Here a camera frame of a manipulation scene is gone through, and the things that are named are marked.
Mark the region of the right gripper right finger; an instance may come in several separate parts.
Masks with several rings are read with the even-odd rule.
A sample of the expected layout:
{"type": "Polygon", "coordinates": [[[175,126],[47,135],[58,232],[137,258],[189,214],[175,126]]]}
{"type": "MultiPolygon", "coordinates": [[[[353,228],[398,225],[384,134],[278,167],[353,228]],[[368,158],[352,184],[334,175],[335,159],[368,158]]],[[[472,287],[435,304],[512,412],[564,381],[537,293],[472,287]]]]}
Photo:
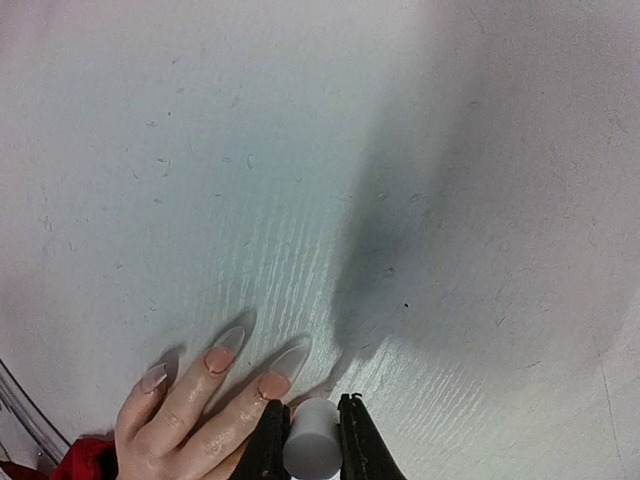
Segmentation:
{"type": "Polygon", "coordinates": [[[342,480],[404,480],[360,394],[342,394],[340,441],[342,480]]]}

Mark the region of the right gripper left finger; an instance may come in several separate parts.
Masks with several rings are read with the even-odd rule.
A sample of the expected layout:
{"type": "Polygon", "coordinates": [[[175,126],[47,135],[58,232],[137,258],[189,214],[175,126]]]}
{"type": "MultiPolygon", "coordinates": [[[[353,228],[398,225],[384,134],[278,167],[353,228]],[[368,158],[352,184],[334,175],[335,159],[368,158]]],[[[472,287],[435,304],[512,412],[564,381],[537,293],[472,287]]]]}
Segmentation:
{"type": "Polygon", "coordinates": [[[234,480],[290,480],[284,466],[284,445],[291,431],[291,414],[280,400],[271,400],[235,470],[234,480]]]}

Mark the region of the white nail polish cap brush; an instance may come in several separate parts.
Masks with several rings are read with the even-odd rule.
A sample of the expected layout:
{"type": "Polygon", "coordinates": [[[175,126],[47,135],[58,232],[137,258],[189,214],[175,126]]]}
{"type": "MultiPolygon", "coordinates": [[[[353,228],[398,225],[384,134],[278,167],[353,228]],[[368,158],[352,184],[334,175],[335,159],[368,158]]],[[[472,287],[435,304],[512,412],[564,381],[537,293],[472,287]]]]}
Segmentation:
{"type": "Polygon", "coordinates": [[[283,463],[294,479],[331,479],[337,474],[343,458],[334,403],[311,398],[298,406],[283,447],[283,463]]]}

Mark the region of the red sleeve forearm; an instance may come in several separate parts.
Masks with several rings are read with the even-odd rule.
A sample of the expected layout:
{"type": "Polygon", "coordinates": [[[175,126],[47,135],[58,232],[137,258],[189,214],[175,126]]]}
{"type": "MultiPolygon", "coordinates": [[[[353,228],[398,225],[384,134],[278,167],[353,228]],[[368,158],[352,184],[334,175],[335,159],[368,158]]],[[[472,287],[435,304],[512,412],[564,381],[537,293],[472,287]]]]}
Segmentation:
{"type": "Polygon", "coordinates": [[[10,461],[1,462],[1,478],[12,480],[114,480],[118,475],[115,443],[97,438],[74,442],[62,462],[47,477],[10,461]]]}

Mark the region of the mannequin hand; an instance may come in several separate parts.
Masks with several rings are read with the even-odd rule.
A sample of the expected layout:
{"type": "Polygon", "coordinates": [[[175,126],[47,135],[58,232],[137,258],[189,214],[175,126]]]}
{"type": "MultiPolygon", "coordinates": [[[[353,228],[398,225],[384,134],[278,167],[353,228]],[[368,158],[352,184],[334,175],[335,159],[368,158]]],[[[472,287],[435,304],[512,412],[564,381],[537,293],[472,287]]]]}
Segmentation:
{"type": "Polygon", "coordinates": [[[291,340],[222,407],[214,400],[248,343],[257,315],[245,311],[171,382],[152,367],[121,406],[114,429],[120,479],[227,479],[268,403],[283,400],[311,340],[291,340]]]}

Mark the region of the aluminium table frame rail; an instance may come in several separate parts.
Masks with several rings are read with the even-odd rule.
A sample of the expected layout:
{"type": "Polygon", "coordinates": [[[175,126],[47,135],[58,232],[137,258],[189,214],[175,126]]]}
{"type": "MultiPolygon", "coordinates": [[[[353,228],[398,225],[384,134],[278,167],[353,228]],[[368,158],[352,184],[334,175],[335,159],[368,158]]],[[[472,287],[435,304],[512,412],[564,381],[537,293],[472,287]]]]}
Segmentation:
{"type": "Polygon", "coordinates": [[[50,473],[69,448],[69,441],[1,362],[1,455],[50,473]]]}

